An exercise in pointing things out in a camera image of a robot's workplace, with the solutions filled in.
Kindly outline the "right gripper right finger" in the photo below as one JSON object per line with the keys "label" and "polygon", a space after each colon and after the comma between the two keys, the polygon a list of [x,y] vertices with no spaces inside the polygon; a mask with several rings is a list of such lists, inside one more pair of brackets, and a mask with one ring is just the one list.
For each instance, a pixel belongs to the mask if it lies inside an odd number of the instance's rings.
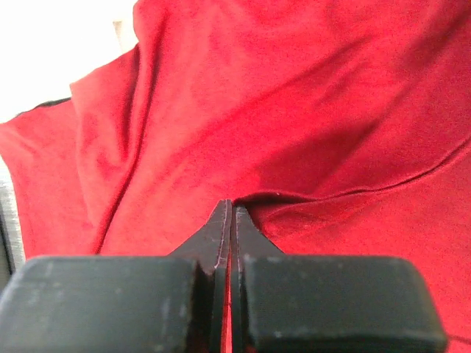
{"label": "right gripper right finger", "polygon": [[283,253],[235,207],[234,352],[445,352],[425,280],[407,260]]}

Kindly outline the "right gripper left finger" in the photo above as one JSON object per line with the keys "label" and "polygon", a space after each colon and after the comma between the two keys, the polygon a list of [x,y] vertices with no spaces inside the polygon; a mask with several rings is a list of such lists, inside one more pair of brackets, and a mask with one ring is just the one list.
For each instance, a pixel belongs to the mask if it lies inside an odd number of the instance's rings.
{"label": "right gripper left finger", "polygon": [[223,352],[232,204],[163,257],[36,257],[1,294],[3,352]]}

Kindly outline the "red t-shirt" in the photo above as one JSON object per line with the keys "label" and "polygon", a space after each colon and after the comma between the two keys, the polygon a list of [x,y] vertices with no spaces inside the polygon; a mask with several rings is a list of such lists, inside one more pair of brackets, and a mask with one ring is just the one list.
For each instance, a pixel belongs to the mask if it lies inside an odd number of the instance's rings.
{"label": "red t-shirt", "polygon": [[216,203],[382,254],[470,350],[470,3],[139,1],[138,44],[1,125],[24,252],[162,255]]}

